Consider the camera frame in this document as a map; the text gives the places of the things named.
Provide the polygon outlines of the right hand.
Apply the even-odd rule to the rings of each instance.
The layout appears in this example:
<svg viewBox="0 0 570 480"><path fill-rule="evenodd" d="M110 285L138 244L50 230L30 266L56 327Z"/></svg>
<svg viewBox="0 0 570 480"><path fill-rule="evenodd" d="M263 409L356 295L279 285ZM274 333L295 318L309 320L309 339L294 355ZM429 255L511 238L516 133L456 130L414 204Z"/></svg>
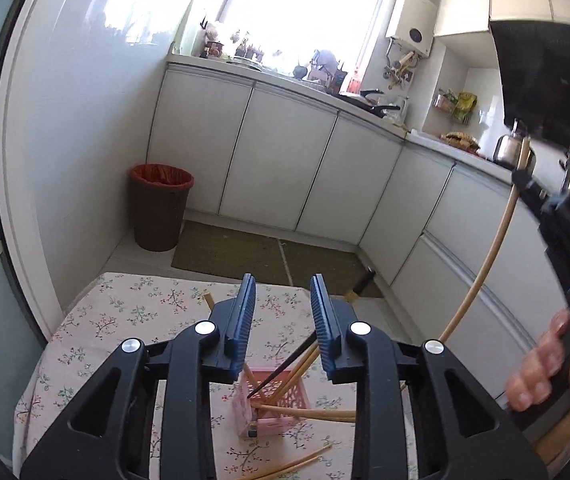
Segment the right hand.
<svg viewBox="0 0 570 480"><path fill-rule="evenodd" d="M550 380L562 370L565 363L565 350L560 337L565 335L569 327L570 312L562 310L556 313L548 331L524 357L520 370L507 382L505 392L508 405L516 412L540 405L552 394Z"/></svg>

